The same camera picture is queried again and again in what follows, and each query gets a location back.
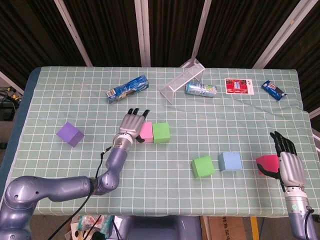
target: cardboard box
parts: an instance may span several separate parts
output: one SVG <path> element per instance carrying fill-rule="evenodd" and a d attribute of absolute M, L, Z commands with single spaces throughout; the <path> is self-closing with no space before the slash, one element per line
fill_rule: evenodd
<path fill-rule="evenodd" d="M 210 216 L 209 225 L 212 240 L 247 240 L 240 216 Z"/>

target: pink cube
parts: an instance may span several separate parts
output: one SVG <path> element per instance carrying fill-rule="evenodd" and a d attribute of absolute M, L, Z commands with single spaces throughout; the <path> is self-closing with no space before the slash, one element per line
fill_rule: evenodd
<path fill-rule="evenodd" d="M 270 172 L 277 173 L 279 169 L 279 160 L 277 155 L 264 155 L 261 157 L 258 157 L 256 160 L 257 164 L 261 164 L 262 167 Z"/>
<path fill-rule="evenodd" d="M 141 132 L 140 132 L 140 137 L 144 139 L 143 143 L 153 143 L 154 142 L 154 134 L 152 132 L 152 122 L 147 121 L 143 123 Z"/>

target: purple cube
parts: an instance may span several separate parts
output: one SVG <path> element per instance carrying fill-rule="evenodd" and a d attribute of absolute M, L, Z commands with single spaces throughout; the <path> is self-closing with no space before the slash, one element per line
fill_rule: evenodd
<path fill-rule="evenodd" d="M 72 147 L 75 147 L 85 136 L 78 128 L 69 122 L 66 122 L 66 124 L 57 132 L 57 135 Z"/>

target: floor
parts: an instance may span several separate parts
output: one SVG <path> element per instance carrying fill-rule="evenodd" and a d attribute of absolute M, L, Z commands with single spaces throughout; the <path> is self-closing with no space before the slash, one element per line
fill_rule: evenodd
<path fill-rule="evenodd" d="M 5 82 L 0 81 L 0 87 L 6 87 Z M 0 123 L 0 143 L 7 143 L 11 135 L 14 121 Z M 0 164 L 2 162 L 5 150 L 0 149 Z M 30 228 L 33 240 L 45 240 L 68 218 L 68 216 L 54 215 L 34 215 L 31 218 Z M 248 240 L 252 240 L 251 223 L 249 217 L 244 217 L 244 227 Z M 258 227 L 261 229 L 263 218 L 258 218 Z M 315 223 L 318 235 L 320 236 L 320 223 Z M 54 238 L 54 240 L 64 240 L 66 227 L 64 227 Z M 294 239 L 291 233 L 289 219 L 265 218 L 261 232 L 261 240 L 290 240 Z"/>

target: foam block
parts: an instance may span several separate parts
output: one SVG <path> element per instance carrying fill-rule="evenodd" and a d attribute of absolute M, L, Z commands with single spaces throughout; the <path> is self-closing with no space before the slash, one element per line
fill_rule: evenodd
<path fill-rule="evenodd" d="M 275 173 L 278 172 L 279 160 L 277 155 L 264 155 L 264 156 L 258 157 L 255 161 L 257 164 L 261 164 L 262 167 L 267 171 L 271 171 Z M 264 174 L 259 169 L 258 171 L 260 175 L 264 176 Z"/>
<path fill-rule="evenodd" d="M 232 172 L 242 169 L 239 152 L 223 152 L 218 156 L 220 171 Z"/>
<path fill-rule="evenodd" d="M 152 132 L 152 122 L 144 122 L 140 131 L 140 137 L 144 139 L 143 143 L 153 143 L 154 134 Z"/>
<path fill-rule="evenodd" d="M 69 122 L 66 122 L 66 124 L 57 132 L 57 135 L 72 147 L 75 147 L 85 136 L 78 128 Z"/>
<path fill-rule="evenodd" d="M 210 156 L 203 156 L 192 160 L 191 166 L 196 179 L 210 176 L 216 172 Z"/>
<path fill-rule="evenodd" d="M 170 130 L 167 122 L 152 124 L 152 132 L 155 144 L 168 143 L 170 141 Z"/>

